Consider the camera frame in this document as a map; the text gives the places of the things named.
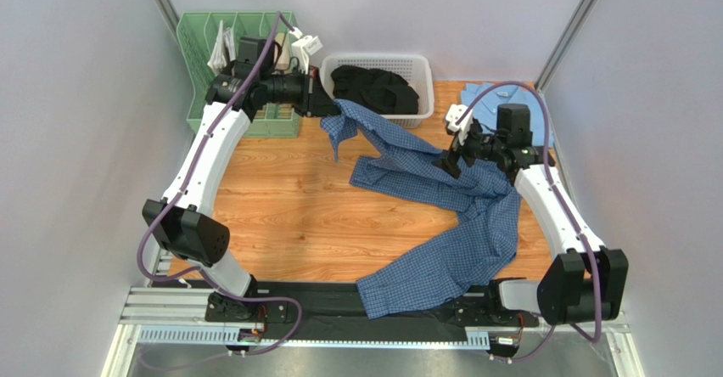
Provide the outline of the blue checked long sleeve shirt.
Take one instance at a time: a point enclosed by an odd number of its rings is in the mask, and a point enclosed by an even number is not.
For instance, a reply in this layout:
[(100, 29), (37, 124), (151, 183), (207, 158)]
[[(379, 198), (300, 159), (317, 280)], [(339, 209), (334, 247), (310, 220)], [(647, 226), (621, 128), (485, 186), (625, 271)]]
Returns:
[(339, 115), (320, 123), (333, 154), (357, 136), (377, 152), (358, 157), (348, 179), (351, 187), (423, 209), (413, 224), (428, 227), (439, 216), (454, 220), (356, 280), (368, 318), (450, 302), (488, 283), (515, 260), (522, 198), (492, 163), (457, 163), (461, 175), (454, 178), (433, 165), (442, 156), (433, 144), (358, 103), (336, 99), (334, 104)]

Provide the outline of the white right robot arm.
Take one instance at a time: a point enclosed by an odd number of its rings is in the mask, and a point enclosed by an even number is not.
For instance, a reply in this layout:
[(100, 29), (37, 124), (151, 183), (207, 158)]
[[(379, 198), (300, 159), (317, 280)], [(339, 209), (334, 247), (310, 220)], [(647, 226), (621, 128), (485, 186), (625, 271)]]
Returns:
[(553, 258), (540, 280), (492, 282), (496, 305), (540, 315), (550, 325), (616, 319), (629, 261), (622, 250), (609, 249), (572, 204), (547, 147), (533, 144), (529, 108), (502, 105), (496, 128), (485, 132), (467, 105), (453, 104), (444, 123), (453, 140), (434, 165), (458, 178), (462, 164), (494, 163), (530, 207)]

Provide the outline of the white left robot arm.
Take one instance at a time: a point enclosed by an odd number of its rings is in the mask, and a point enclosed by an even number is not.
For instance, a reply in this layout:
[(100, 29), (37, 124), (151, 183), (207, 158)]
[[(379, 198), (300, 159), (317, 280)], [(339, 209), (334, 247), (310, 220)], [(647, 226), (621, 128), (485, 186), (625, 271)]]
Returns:
[(143, 218), (149, 228), (139, 248), (155, 239), (162, 250), (189, 262), (222, 294), (252, 301), (253, 277), (229, 252), (229, 229), (212, 218), (216, 194), (228, 162), (257, 113), (268, 104), (287, 104), (300, 116), (338, 115), (309, 58), (322, 43), (295, 33), (291, 45), (298, 65), (275, 71), (272, 40), (243, 37), (235, 61), (224, 67), (205, 95), (201, 127), (182, 168), (159, 200), (147, 200)]

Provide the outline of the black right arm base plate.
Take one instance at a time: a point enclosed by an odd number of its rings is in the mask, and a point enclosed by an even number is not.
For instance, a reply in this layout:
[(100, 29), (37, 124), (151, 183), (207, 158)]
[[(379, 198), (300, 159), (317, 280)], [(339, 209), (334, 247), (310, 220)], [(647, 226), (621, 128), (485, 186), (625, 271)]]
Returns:
[(451, 322), (457, 326), (513, 327), (538, 326), (539, 321), (527, 312), (499, 307), (487, 295), (461, 296), (441, 306), (451, 313)]

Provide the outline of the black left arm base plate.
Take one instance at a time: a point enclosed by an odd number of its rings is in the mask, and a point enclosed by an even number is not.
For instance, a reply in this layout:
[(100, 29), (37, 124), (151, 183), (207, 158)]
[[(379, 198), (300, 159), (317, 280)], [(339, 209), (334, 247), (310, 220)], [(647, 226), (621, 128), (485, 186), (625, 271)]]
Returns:
[(250, 323), (252, 321), (271, 324), (293, 323), (298, 311), (286, 301), (244, 303), (219, 292), (208, 296), (205, 321), (212, 323)]

